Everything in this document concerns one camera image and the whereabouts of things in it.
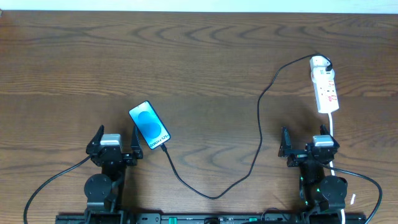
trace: wooden table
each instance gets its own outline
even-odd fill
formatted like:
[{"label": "wooden table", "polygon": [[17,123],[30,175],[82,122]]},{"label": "wooden table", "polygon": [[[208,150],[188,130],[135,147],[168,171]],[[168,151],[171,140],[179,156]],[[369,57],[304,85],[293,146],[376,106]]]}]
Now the wooden table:
[{"label": "wooden table", "polygon": [[[384,200],[372,223],[398,216],[398,16],[6,11],[0,18],[0,223],[20,223],[45,180],[85,156],[99,125],[129,150],[128,111],[149,100],[173,138],[180,175],[218,195],[246,175],[259,144],[256,103],[276,70],[321,52],[334,64],[340,109],[335,166],[378,181]],[[219,200],[173,175],[165,154],[144,146],[128,168],[124,204],[132,210],[262,212],[293,210],[299,169],[277,157],[280,128],[296,148],[318,134],[308,60],[283,70],[261,101],[264,144],[254,171]],[[53,223],[86,208],[83,185],[100,168],[87,162],[44,188],[29,223]],[[348,180],[347,212],[369,215],[377,189]],[[355,203],[350,205],[352,194]]]}]

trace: white background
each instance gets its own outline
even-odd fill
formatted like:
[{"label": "white background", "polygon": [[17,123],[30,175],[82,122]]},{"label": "white background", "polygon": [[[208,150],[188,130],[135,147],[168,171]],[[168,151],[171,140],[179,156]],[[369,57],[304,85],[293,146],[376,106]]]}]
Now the white background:
[{"label": "white background", "polygon": [[398,0],[0,0],[3,10],[398,14]]}]

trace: power strip socket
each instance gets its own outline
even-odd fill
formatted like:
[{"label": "power strip socket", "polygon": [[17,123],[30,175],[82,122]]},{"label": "power strip socket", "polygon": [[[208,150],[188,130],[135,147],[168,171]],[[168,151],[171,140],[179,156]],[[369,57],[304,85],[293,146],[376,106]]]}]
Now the power strip socket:
[{"label": "power strip socket", "polygon": [[315,56],[310,60],[311,79],[319,113],[331,113],[339,108],[334,81],[335,71],[326,71],[329,64],[322,56]]}]

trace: smartphone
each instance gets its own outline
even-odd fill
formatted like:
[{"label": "smartphone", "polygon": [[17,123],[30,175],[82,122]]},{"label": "smartphone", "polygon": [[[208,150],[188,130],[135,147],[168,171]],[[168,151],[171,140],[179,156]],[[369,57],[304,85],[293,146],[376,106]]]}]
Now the smartphone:
[{"label": "smartphone", "polygon": [[145,101],[131,109],[129,114],[150,149],[155,149],[171,138],[170,133],[149,101]]}]

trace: white power cord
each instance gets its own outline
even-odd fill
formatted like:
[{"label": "white power cord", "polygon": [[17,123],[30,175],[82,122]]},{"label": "white power cord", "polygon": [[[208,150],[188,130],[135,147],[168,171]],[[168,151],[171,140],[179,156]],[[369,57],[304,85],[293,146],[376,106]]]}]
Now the white power cord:
[{"label": "white power cord", "polygon": [[[333,119],[331,118],[331,113],[328,113],[329,116],[329,132],[330,136],[333,137]],[[333,167],[333,161],[329,162],[329,166]],[[330,170],[332,175],[335,175],[334,170]],[[346,224],[346,214],[344,212],[344,209],[341,209],[341,224]]]}]

